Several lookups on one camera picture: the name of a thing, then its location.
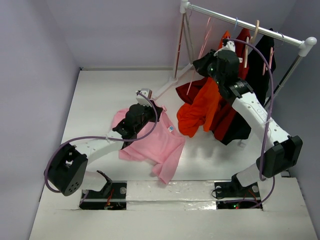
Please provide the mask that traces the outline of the pink t shirt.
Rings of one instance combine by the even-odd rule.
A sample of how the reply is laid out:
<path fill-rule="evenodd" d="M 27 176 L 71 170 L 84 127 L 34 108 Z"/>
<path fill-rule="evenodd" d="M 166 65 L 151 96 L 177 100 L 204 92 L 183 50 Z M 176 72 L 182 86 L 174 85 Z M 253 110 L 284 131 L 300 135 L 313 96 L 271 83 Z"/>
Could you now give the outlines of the pink t shirt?
<path fill-rule="evenodd" d="M 168 184 L 176 173 L 186 139 L 170 120 L 167 108 L 164 105 L 161 107 L 163 111 L 152 133 L 119 150 L 118 158 L 152 163 L 152 175 L 157 176 L 164 184 Z"/>

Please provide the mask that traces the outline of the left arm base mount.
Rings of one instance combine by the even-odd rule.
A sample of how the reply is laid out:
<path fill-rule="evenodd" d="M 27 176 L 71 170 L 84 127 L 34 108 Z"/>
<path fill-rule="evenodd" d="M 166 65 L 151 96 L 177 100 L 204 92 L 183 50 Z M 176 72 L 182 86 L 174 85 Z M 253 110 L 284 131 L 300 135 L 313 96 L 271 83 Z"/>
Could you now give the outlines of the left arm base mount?
<path fill-rule="evenodd" d="M 106 196 L 99 192 L 83 190 L 79 208 L 82 210 L 126 210 L 127 181 L 113 182 Z"/>

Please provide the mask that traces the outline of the pink wire hanger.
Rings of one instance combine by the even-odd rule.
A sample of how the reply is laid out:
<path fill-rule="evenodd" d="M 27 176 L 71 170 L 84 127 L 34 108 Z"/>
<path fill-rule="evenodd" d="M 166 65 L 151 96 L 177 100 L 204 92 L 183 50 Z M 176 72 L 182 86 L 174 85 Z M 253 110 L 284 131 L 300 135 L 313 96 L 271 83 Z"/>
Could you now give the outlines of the pink wire hanger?
<path fill-rule="evenodd" d="M 209 17 L 207 19 L 207 23 L 206 23 L 206 28 L 205 28 L 205 32 L 204 32 L 204 37 L 203 37 L 203 42 L 202 42 L 202 46 L 200 48 L 200 51 L 199 51 L 199 54 L 198 54 L 198 58 L 197 59 L 200 59 L 204 53 L 204 50 L 205 50 L 205 47 L 207 45 L 207 42 L 208 42 L 208 39 L 209 39 L 209 36 L 210 36 L 210 33 L 211 33 L 211 30 L 212 30 L 212 24 L 211 24 L 211 17 Z M 193 80 L 194 80 L 194 77 L 195 77 L 195 73 L 196 73 L 196 70 L 193 70 L 193 73 L 192 73 L 192 78 L 191 78 L 191 81 L 189 83 L 189 86 L 188 86 L 188 89 L 187 89 L 187 92 L 186 92 L 186 95 L 189 94 L 190 92 L 190 89 L 191 89 L 191 86 L 192 86 L 192 83 L 193 83 Z"/>

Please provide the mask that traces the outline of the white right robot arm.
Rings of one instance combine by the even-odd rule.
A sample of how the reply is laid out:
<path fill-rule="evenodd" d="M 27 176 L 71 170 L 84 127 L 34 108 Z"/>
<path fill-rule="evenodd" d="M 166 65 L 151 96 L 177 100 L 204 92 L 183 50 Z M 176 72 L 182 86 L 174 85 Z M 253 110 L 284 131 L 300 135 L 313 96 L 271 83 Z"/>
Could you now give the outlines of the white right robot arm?
<path fill-rule="evenodd" d="M 242 196 L 261 177 L 272 178 L 297 164 L 302 139 L 291 136 L 268 116 L 252 87 L 238 76 L 240 60 L 234 51 L 212 50 L 192 64 L 198 74 L 214 79 L 220 95 L 262 142 L 256 162 L 232 176 L 230 190 L 235 196 Z"/>

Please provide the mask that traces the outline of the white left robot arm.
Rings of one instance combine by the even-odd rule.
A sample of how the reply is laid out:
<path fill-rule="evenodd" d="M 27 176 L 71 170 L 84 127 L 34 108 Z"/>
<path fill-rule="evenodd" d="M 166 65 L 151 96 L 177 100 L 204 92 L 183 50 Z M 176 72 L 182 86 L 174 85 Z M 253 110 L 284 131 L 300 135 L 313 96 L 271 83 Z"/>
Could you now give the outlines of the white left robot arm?
<path fill-rule="evenodd" d="M 108 197 L 113 181 L 100 170 L 88 171 L 87 166 L 145 140 L 155 132 L 163 111 L 153 100 L 147 105 L 136 103 L 125 111 L 107 135 L 76 137 L 61 144 L 44 170 L 46 187 L 65 197 L 77 190 Z"/>

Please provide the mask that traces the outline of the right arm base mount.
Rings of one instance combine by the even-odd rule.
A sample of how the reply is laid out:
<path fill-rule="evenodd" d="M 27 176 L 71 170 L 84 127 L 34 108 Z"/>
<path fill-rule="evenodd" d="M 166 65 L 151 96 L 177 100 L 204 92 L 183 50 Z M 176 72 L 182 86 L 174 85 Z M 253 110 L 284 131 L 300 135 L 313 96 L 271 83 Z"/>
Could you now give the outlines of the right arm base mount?
<path fill-rule="evenodd" d="M 231 181 L 218 181 L 214 183 L 211 196 L 215 199 L 218 210 L 262 209 L 261 195 L 258 183 L 237 188 Z"/>

